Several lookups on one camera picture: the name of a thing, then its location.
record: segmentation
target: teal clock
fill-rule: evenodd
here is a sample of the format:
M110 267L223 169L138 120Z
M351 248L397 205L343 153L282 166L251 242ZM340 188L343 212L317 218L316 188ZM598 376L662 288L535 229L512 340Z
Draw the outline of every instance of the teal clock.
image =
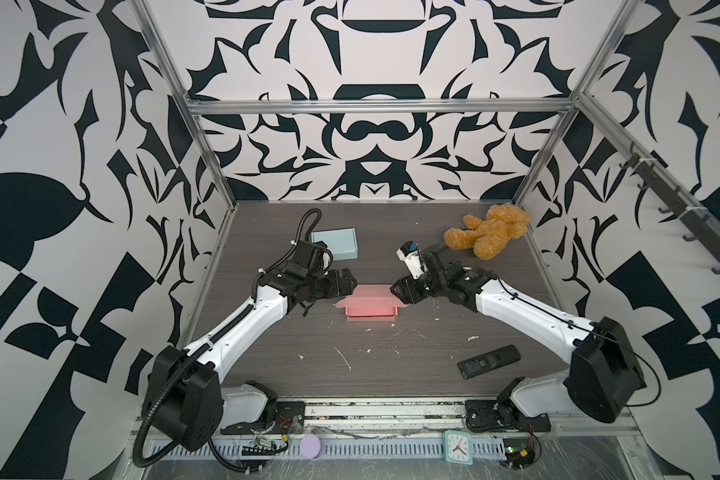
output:
M443 457L446 462L472 465L472 438L459 430L443 432Z

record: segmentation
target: purple lid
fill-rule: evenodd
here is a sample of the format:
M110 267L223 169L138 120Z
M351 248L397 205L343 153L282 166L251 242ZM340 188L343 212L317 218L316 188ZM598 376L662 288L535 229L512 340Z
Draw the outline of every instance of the purple lid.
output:
M302 438L302 442L298 447L300 453L307 460L317 460L322 453L322 445L320 438L314 435L307 435Z

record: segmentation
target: wooden surface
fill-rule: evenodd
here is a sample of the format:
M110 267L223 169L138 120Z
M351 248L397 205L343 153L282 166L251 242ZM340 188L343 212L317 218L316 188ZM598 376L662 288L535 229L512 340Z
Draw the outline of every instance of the wooden surface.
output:
M260 267L288 251L307 204L241 204L203 309L196 338L211 330L250 295ZM320 204L316 231L355 227L358 258L335 262L359 283L392 284L408 274L395 251L413 240L422 248L442 242L466 214L485 216L484 204ZM513 287L544 302L550 298L525 239L512 240L489 261L471 250L462 264L495 270ZM390 322L346 322L343 309L318 302L307 317L297 306L273 325L234 365L224 386L257 380L280 396L461 396L499 393L518 376L542 376L565 364L541 344L499 320L448 299L400 309ZM509 344L522 360L464 380L456 363Z

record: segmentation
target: black remote control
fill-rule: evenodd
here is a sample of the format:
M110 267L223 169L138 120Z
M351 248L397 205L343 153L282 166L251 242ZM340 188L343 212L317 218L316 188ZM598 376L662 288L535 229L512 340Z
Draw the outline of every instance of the black remote control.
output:
M474 376L482 375L491 370L499 369L520 360L520 352L514 345L502 346L492 352L473 356L470 359L462 360L456 365L461 371L461 376L466 380Z

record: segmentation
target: white paint chip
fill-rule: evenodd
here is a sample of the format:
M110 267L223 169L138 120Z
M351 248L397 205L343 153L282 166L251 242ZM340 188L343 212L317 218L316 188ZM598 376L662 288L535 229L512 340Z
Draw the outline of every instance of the white paint chip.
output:
M347 362L347 360L344 358L344 355L343 355L336 347L333 347L333 348L338 352L339 355L342 356L342 358L344 359L344 363L347 364L347 368L349 368L349 371L351 372L351 371L352 371L352 367L349 365L349 362Z

